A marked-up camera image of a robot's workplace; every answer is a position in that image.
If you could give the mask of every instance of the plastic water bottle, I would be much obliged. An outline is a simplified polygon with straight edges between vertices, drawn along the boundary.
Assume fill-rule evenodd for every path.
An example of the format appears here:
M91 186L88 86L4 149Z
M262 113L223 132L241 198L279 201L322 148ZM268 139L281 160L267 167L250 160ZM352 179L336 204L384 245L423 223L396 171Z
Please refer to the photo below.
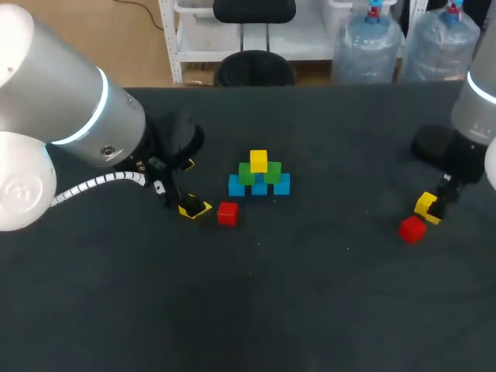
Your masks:
M463 0L427 12L407 39L401 81L464 79L481 30L461 11Z
M390 83L401 45L400 26L381 15L382 0L370 0L339 30L334 47L332 81L337 84Z

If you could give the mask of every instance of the chair backrest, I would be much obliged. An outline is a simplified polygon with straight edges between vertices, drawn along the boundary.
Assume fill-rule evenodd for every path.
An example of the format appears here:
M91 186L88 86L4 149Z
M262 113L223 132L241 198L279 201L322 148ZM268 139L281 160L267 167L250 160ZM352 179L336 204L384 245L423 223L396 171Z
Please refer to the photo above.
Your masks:
M215 17L223 23L287 23L296 14L295 0L215 0Z

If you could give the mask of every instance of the red block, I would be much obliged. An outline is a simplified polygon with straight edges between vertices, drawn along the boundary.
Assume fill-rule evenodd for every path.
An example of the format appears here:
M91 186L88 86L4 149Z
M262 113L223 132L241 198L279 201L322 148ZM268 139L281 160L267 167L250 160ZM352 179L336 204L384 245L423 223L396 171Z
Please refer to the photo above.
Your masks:
M424 237L426 231L427 225L419 217L413 215L401 223L399 234L403 240L415 244Z
M222 201L217 212L217 221L221 225L236 226L238 220L238 205Z

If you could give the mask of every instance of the toy block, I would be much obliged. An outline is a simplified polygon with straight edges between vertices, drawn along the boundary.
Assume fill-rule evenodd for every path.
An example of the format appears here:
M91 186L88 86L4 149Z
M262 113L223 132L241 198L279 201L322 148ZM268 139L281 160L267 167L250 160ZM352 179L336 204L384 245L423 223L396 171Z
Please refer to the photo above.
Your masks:
M250 171L251 173L267 172L267 150L250 151Z
M262 174L255 174L255 184L251 187L251 195L267 195L268 186L263 179Z
M279 183L274 185L274 195L289 195L290 190L291 177L288 173L283 173Z
M438 225L441 222L441 219L429 214L429 208L436 200L437 196L432 195L429 192L424 192L415 206L415 213L421 215L424 219L434 225Z
M251 173L250 163L239 163L239 183L243 186L255 184L255 173Z
M263 179L266 184L278 184L281 180L282 163L269 161L267 163L267 172L264 173Z
M217 211L217 222L221 225L236 226L238 220L238 205L222 201Z
M406 219L400 225L399 236L410 244L420 241L427 231L427 225L416 215Z
M239 183L239 176L229 175L229 196L245 196L245 187Z

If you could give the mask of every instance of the yellow block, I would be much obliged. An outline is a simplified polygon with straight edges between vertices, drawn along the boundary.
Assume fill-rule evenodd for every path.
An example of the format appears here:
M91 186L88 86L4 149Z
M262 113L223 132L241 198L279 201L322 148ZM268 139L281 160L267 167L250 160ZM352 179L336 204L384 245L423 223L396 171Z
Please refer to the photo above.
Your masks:
M267 173L268 159L267 150L250 151L250 172Z
M212 206L207 203L206 201L203 202L205 204L205 209L201 212L199 212L197 215L194 215L193 217L189 216L188 213L186 212L186 209L181 207L180 205L178 206L179 208L179 214L183 215L184 217L188 217L189 219L196 219L198 216L203 215L204 213L208 212L210 209L212 209Z
M438 225L441 222L441 219L434 217L428 213L428 210L433 202L437 200L437 196L432 195L429 192L424 192L420 199L417 201L417 205L415 206L415 213L421 215L428 222L433 223L434 225Z
M426 221L429 221L429 222L433 223L434 225L438 225L441 222L440 219L438 219L437 217L434 217L433 215L430 215L430 214L427 214L424 217L425 217Z

